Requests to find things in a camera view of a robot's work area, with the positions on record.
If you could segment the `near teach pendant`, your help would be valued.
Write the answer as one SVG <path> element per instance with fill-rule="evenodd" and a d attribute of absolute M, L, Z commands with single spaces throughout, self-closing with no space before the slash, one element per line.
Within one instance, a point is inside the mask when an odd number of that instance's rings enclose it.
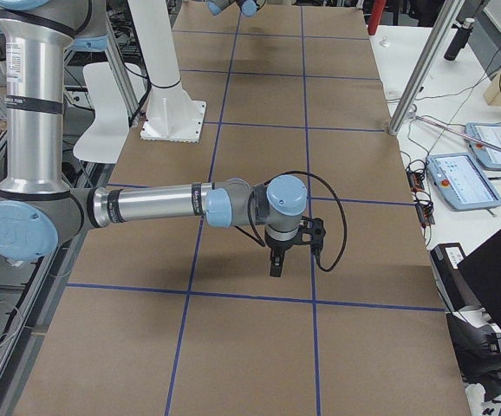
<path fill-rule="evenodd" d="M 501 196 L 469 153 L 429 155 L 426 169 L 443 199 L 455 211 L 501 206 Z"/>

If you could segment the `white chair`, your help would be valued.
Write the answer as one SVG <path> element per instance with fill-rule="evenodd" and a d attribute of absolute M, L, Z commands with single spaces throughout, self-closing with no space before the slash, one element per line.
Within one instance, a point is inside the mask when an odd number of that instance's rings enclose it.
<path fill-rule="evenodd" d="M 83 75 L 95 115 L 93 123 L 77 140 L 74 156 L 88 162 L 115 164 L 138 120 L 129 121 L 130 115 L 108 62 L 88 64 Z"/>

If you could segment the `brown paper table cover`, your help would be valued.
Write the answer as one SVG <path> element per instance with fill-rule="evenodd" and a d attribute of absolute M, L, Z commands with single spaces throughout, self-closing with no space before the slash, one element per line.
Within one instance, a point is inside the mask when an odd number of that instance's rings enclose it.
<path fill-rule="evenodd" d="M 88 234 L 17 415 L 467 415 L 470 410 L 358 10 L 182 7 L 196 144 L 131 136 L 124 188 L 289 170 L 324 220 L 322 261 L 269 252 L 195 217 Z"/>

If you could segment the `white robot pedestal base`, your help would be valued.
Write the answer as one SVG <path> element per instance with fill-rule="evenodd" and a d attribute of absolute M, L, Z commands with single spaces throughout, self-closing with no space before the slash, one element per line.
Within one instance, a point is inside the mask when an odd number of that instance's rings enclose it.
<path fill-rule="evenodd" d="M 206 103 L 184 90 L 171 23 L 163 0 L 128 2 L 150 83 L 143 140 L 197 142 Z"/>

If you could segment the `teach pendant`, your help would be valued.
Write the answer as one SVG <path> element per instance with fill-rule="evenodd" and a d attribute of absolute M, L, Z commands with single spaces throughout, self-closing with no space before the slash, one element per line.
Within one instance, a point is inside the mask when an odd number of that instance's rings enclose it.
<path fill-rule="evenodd" d="M 426 169 L 443 199 L 455 211 L 501 206 L 501 196 L 469 153 L 429 155 Z"/>
<path fill-rule="evenodd" d="M 475 139 L 501 148 L 501 124 L 467 123 L 465 133 Z M 468 146 L 484 169 L 501 171 L 501 152 L 472 142 L 469 142 Z"/>

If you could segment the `red pole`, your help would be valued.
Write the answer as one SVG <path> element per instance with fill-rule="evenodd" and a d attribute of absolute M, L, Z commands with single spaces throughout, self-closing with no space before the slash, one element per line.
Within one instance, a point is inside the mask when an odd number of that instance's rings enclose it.
<path fill-rule="evenodd" d="M 386 7 L 387 0 L 374 0 L 371 15 L 368 20 L 368 34 L 374 36 L 380 25 L 384 9 Z"/>

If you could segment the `far teach pendant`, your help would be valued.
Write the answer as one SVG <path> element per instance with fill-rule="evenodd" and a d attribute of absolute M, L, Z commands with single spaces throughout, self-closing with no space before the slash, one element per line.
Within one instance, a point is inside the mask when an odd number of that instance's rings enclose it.
<path fill-rule="evenodd" d="M 467 123 L 465 133 L 475 139 L 501 148 L 501 124 Z M 501 171 L 501 152 L 472 142 L 469 142 L 468 146 L 484 169 Z"/>

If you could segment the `aluminium frame post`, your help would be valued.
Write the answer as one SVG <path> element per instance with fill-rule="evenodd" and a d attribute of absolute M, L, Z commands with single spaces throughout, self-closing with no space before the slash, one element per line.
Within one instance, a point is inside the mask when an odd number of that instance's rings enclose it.
<path fill-rule="evenodd" d="M 390 135 L 396 136 L 402 127 L 407 112 L 411 109 L 417 95 L 420 92 L 420 87 L 423 85 L 428 72 L 433 65 L 435 57 L 445 40 L 448 30 L 452 27 L 452 23 L 465 0 L 446 0 L 442 6 L 439 16 L 427 38 L 426 44 L 420 53 L 420 57 L 411 73 L 408 83 L 400 97 L 399 104 L 394 111 L 394 114 L 387 126 L 387 132 Z"/>

